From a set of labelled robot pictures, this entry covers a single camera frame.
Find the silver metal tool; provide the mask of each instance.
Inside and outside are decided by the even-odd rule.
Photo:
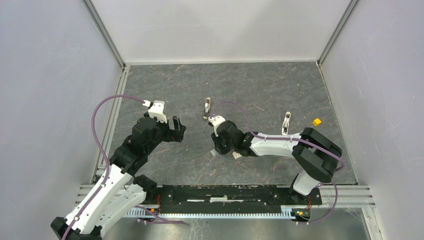
[[[209,114],[211,111],[211,98],[207,97],[204,101],[204,114],[203,114],[203,120],[208,120]]]
[[[284,121],[282,122],[282,127],[281,127],[282,135],[289,134],[289,124],[290,124],[291,117],[292,117],[292,114],[289,111],[285,113]]]

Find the cable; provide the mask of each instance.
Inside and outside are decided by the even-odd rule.
[[[112,95],[109,97],[106,97],[105,99],[103,99],[94,109],[94,112],[91,116],[91,132],[92,135],[94,137],[94,141],[97,144],[97,147],[100,149],[101,154],[103,155],[103,159],[106,163],[106,173],[105,176],[103,178],[103,181],[101,182],[100,186],[95,190],[95,192],[93,193],[93,195],[90,196],[90,198],[87,200],[87,202],[85,202],[85,204],[81,207],[81,209],[78,211],[78,213],[75,215],[74,219],[70,222],[69,226],[66,228],[63,236],[62,236],[62,240],[66,240],[69,231],[71,230],[72,226],[74,226],[76,220],[75,218],[79,218],[81,216],[81,214],[83,214],[84,210],[87,208],[87,206],[91,203],[91,201],[96,197],[96,195],[100,192],[100,190],[103,188],[104,184],[106,183],[106,181],[108,180],[110,171],[111,171],[111,167],[109,166],[109,158],[106,155],[105,150],[102,147],[102,144],[100,144],[99,138],[97,137],[96,134],[96,129],[95,129],[95,119],[96,119],[96,114],[97,111],[99,110],[99,108],[107,101],[111,100],[111,99],[115,99],[115,98],[127,98],[127,99],[132,99],[132,100],[136,100],[142,104],[145,103],[144,100],[141,100],[135,96],[129,96],[129,95],[125,95],[125,94],[118,94],[118,95]]]
[[[309,146],[311,146],[311,147],[313,147],[313,148],[316,148],[316,149],[320,150],[321,152],[324,152],[325,154],[327,154],[327,155],[329,155],[329,156],[333,157],[333,158],[334,158],[334,159],[336,159],[337,161],[339,161],[339,162],[341,163],[341,166],[340,166],[340,167],[338,167],[338,168],[335,170],[336,172],[338,172],[338,171],[340,171],[340,170],[342,170],[342,169],[344,169],[344,168],[345,168],[345,166],[346,166],[346,162],[345,162],[344,160],[342,160],[340,157],[338,157],[338,156],[337,156],[337,155],[335,155],[334,153],[332,153],[332,152],[328,151],[327,149],[324,149],[323,147],[320,147],[320,146],[318,146],[318,145],[316,145],[316,144],[314,144],[314,143],[312,143],[312,142],[310,142],[310,141],[307,141],[307,140],[304,140],[304,139],[301,139],[301,138],[295,138],[295,137],[284,137],[284,136],[281,136],[281,137],[267,137],[267,136],[259,136],[259,135],[257,135],[256,133],[254,133],[254,132],[252,131],[252,128],[251,128],[251,120],[250,120],[249,115],[248,115],[248,113],[246,112],[246,110],[244,110],[242,106],[240,106],[239,104],[237,104],[237,103],[236,103],[236,102],[234,102],[234,101],[222,101],[222,102],[220,102],[220,103],[219,103],[219,104],[215,107],[215,109],[213,110],[212,115],[210,116],[210,118],[212,118],[212,117],[215,115],[215,112],[217,111],[217,109],[219,108],[219,106],[220,106],[221,104],[225,104],[225,103],[233,104],[233,105],[235,105],[238,109],[240,109],[240,111],[243,113],[244,117],[247,119],[247,129],[249,130],[249,132],[250,132],[250,133],[251,133],[254,137],[259,138],[259,139],[265,139],[265,140],[285,140],[285,141],[296,141],[296,142],[301,142],[301,143],[307,144],[307,145],[309,145]]]
[[[233,104],[233,105],[235,105],[242,113],[243,113],[243,115],[244,115],[244,117],[247,119],[247,129],[249,130],[249,132],[253,135],[253,136],[255,136],[255,137],[257,137],[257,138],[259,138],[259,139],[265,139],[265,140],[285,140],[285,141],[297,141],[297,142],[301,142],[301,143],[304,143],[304,144],[307,144],[307,145],[309,145],[309,146],[311,146],[311,147],[313,147],[313,148],[316,148],[316,149],[318,149],[318,150],[320,150],[321,152],[324,152],[325,154],[328,154],[329,156],[331,156],[331,157],[333,157],[334,159],[336,159],[337,161],[339,161],[340,163],[341,163],[341,166],[340,167],[338,167],[335,171],[336,172],[338,172],[338,171],[340,171],[340,170],[342,170],[342,169],[344,169],[345,168],[345,166],[346,166],[346,162],[344,161],[344,160],[342,160],[340,157],[338,157],[337,155],[335,155],[334,153],[332,153],[332,152],[330,152],[330,151],[328,151],[327,149],[324,149],[324,148],[322,148],[322,147],[320,147],[320,146],[318,146],[318,145],[316,145],[316,144],[314,144],[314,143],[312,143],[312,142],[309,142],[309,141],[307,141],[307,140],[304,140],[304,139],[301,139],[301,138],[294,138],[294,137],[266,137],[266,136],[259,136],[259,135],[257,135],[257,134],[255,134],[253,131],[252,131],[252,129],[251,129],[251,120],[250,120],[250,118],[249,118],[249,115],[248,115],[248,113],[246,112],[246,110],[244,110],[243,109],[243,107],[242,106],[240,106],[239,104],[237,104],[236,102],[234,102],[234,101],[222,101],[222,102],[220,102],[216,107],[215,107],[215,109],[213,110],[213,112],[212,112],[212,114],[211,114],[211,116],[210,116],[210,118],[212,118],[214,115],[215,115],[215,112],[217,111],[217,109],[219,108],[219,106],[221,105],[221,104],[225,104],[225,103],[229,103],[229,104]],[[337,186],[334,184],[334,183],[331,183],[333,186],[334,186],[334,190],[335,190],[335,197],[334,197],[334,204],[332,205],[332,207],[330,208],[330,210],[323,216],[323,217],[320,217],[320,218],[318,218],[318,219],[316,219],[316,220],[313,220],[313,221],[310,221],[310,222],[296,222],[296,224],[301,224],[301,225],[308,225],[308,224],[312,224],[312,223],[317,223],[317,222],[320,222],[320,221],[322,221],[322,220],[324,220],[324,219],[326,219],[326,218],[328,218],[328,216],[330,216],[331,215],[331,213],[333,213],[333,211],[334,211],[334,209],[335,209],[335,207],[336,207],[336,204],[337,204],[337,199],[338,199],[338,197],[339,197],[339,192],[338,192],[338,190],[337,190]]]
[[[158,216],[156,213],[153,213],[152,211],[148,210],[147,208],[143,207],[143,206],[135,206],[134,208],[138,208],[138,209],[142,209],[145,212],[149,213],[150,215],[154,216],[156,219],[159,219],[161,221],[146,221],[147,224],[183,224],[183,221],[169,221],[166,220],[165,218],[162,218],[160,216]]]

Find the gray wall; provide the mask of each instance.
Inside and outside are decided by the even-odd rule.
[[[89,180],[91,114],[120,69],[80,0],[2,1],[0,56],[0,239],[52,240]]]
[[[388,240],[423,239],[424,2],[363,0],[323,73]]]

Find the yellow block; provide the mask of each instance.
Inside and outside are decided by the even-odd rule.
[[[314,121],[312,121],[312,124],[316,127],[321,124],[321,120],[319,118],[316,118]]]

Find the yellow connector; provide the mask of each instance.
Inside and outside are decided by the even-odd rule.
[[[321,124],[321,120],[319,118],[316,118],[314,121],[312,121],[312,124],[316,127]]]

